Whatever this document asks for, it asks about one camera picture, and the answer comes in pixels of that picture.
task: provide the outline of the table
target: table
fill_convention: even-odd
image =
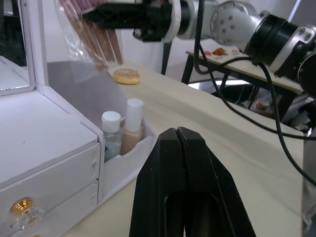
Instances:
[[[210,150],[232,174],[257,237],[298,237],[301,234],[302,177],[287,160],[275,134],[231,112],[206,92],[127,64],[141,75],[138,85],[121,85],[128,97],[145,102],[144,117],[158,132],[183,126],[199,132]],[[275,128],[272,119],[234,106]],[[282,126],[284,132],[301,134]],[[286,138],[298,164],[303,141]],[[128,237],[135,181],[72,228],[65,237]]]
[[[194,67],[194,53],[187,51],[188,59],[187,63],[183,72],[182,80],[184,84],[190,83],[190,77],[191,73]],[[219,65],[221,63],[224,63],[228,60],[231,60],[236,57],[241,57],[245,55],[225,55],[225,56],[207,56],[207,60],[209,61],[211,67]],[[203,57],[199,57],[199,64],[206,67],[206,62],[204,61]],[[256,67],[253,64],[251,64],[250,61],[238,61],[231,63],[229,65],[226,65],[225,67],[218,69],[217,71],[224,73],[224,77],[222,80],[222,84],[220,86],[220,90],[222,90],[225,87],[226,81],[228,79],[228,76],[232,76],[237,79],[241,79],[244,81],[247,81],[255,86],[257,86],[256,91],[259,90],[260,87],[269,89],[266,77],[261,70],[260,67]],[[278,111],[280,115],[280,119],[284,117],[285,113],[287,112],[288,108],[292,104],[293,100],[297,97],[297,95],[303,93],[303,89],[301,86],[287,78],[277,78],[272,73],[270,73],[273,85],[275,86],[276,94],[282,95],[281,99],[278,102]]]

